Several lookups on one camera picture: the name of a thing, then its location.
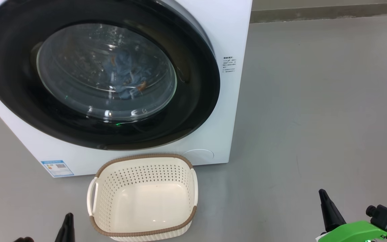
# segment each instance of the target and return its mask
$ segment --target basket rim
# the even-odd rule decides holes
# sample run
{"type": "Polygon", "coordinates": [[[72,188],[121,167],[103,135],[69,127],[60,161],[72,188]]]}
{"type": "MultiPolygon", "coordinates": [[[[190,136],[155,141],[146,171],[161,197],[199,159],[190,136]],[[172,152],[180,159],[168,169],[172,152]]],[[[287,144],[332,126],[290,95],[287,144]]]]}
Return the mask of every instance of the basket rim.
{"type": "MultiPolygon", "coordinates": [[[[114,164],[114,163],[117,163],[117,162],[130,161],[130,160],[143,159],[143,158],[166,158],[166,157],[181,159],[182,161],[186,162],[186,164],[189,166],[189,169],[193,169],[192,164],[190,163],[190,161],[187,158],[185,158],[185,157],[183,157],[181,155],[177,155],[177,154],[132,155],[132,156],[127,156],[127,157],[123,157],[123,158],[117,158],[117,159],[114,159],[114,160],[111,160],[111,161],[107,162],[106,164],[104,164],[98,170],[98,172],[96,173],[95,177],[99,177],[105,168],[107,168],[111,164],[114,164]]],[[[176,225],[176,226],[173,226],[173,227],[164,228],[164,229],[160,229],[160,230],[151,230],[151,231],[144,231],[144,232],[132,232],[132,233],[111,233],[111,232],[106,232],[106,231],[102,230],[100,227],[98,227],[98,224],[95,222],[94,216],[89,216],[89,219],[90,219],[90,221],[92,223],[93,228],[98,233],[100,233],[102,235],[109,236],[109,237],[138,237],[138,236],[149,236],[149,235],[155,235],[155,234],[167,233],[167,232],[179,230],[179,229],[187,226],[190,222],[192,222],[192,219],[195,216],[196,211],[197,211],[197,206],[195,205],[192,208],[192,212],[190,213],[190,216],[186,219],[185,222],[183,222],[180,225],[176,225]]]]}

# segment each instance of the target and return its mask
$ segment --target blue and white sticker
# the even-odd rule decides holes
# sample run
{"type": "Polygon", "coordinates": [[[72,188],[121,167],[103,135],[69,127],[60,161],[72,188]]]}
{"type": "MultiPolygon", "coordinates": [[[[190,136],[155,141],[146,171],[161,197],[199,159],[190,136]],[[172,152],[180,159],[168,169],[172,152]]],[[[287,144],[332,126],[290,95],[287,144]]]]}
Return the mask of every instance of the blue and white sticker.
{"type": "Polygon", "coordinates": [[[63,161],[42,161],[41,163],[53,177],[74,175],[63,161]]]}

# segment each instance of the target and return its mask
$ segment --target front-loading washing machine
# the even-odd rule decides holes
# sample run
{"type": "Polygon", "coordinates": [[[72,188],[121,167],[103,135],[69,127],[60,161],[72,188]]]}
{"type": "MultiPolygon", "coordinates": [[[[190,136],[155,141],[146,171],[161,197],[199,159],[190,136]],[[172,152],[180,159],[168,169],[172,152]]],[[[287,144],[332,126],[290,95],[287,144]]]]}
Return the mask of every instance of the front-loading washing machine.
{"type": "Polygon", "coordinates": [[[228,162],[251,5],[0,0],[0,117],[53,177],[228,162]]]}

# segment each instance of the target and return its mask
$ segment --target empty basket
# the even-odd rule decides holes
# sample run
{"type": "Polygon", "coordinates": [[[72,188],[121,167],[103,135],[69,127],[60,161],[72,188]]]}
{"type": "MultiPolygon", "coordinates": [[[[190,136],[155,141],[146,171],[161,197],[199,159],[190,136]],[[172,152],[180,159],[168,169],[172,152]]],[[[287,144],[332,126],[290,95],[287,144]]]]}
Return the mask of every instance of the empty basket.
{"type": "Polygon", "coordinates": [[[198,181],[192,164],[174,154],[109,161],[98,170],[87,193],[88,213],[96,231],[127,242],[184,234],[197,202],[198,181]]]}

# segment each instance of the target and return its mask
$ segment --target basket handle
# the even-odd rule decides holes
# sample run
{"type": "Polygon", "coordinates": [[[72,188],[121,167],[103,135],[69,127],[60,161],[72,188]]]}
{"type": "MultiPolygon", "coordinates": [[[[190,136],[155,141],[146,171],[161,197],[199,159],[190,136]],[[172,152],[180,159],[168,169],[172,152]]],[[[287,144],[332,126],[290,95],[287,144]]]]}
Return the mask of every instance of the basket handle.
{"type": "Polygon", "coordinates": [[[192,172],[192,177],[193,177],[193,181],[194,181],[194,187],[195,187],[194,206],[196,206],[198,204],[198,178],[197,178],[197,173],[195,172],[195,170],[193,168],[190,169],[190,171],[192,172]]]}
{"type": "Polygon", "coordinates": [[[89,213],[89,216],[93,216],[95,213],[95,208],[96,208],[96,198],[97,198],[97,193],[98,193],[98,183],[96,180],[98,177],[95,177],[89,184],[89,188],[87,190],[87,211],[89,213]],[[95,198],[93,199],[93,208],[91,205],[91,200],[92,200],[92,190],[93,187],[95,187],[95,198]]]}

